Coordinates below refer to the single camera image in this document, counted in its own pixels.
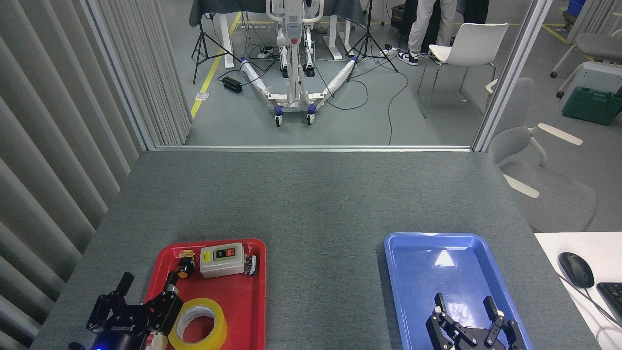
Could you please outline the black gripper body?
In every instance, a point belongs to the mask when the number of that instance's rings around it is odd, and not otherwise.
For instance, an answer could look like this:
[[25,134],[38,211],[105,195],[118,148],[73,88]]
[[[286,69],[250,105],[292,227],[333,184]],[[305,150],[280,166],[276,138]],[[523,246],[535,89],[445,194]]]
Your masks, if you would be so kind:
[[135,315],[111,315],[107,319],[95,312],[90,316],[90,330],[96,333],[92,350],[142,350],[149,335],[146,312]]
[[486,337],[476,338],[476,343],[473,344],[464,337],[455,336],[451,337],[451,341],[454,350],[507,350],[507,344],[500,341],[499,338],[490,340]]

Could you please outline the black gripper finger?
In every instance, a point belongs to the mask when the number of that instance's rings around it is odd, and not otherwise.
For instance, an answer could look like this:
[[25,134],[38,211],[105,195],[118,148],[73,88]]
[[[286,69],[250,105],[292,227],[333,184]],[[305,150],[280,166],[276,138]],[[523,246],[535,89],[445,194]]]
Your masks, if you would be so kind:
[[147,315],[147,330],[169,335],[178,318],[184,302],[178,295],[178,273],[169,272],[161,293],[144,304]]
[[442,293],[434,297],[435,308],[426,321],[426,329],[434,350],[473,350],[475,338],[447,312]]
[[508,342],[507,350],[524,350],[526,346],[524,344],[524,339],[520,332],[518,322],[512,319],[507,319],[503,312],[498,310],[496,307],[492,296],[485,297],[483,303],[488,318],[491,321],[488,334],[483,341],[484,345],[487,348],[493,348],[498,340],[498,335],[501,331],[503,331]]
[[100,295],[86,323],[87,330],[96,333],[102,330],[107,321],[120,320],[128,310],[125,296],[131,288],[134,275],[125,272],[116,289],[107,295]]

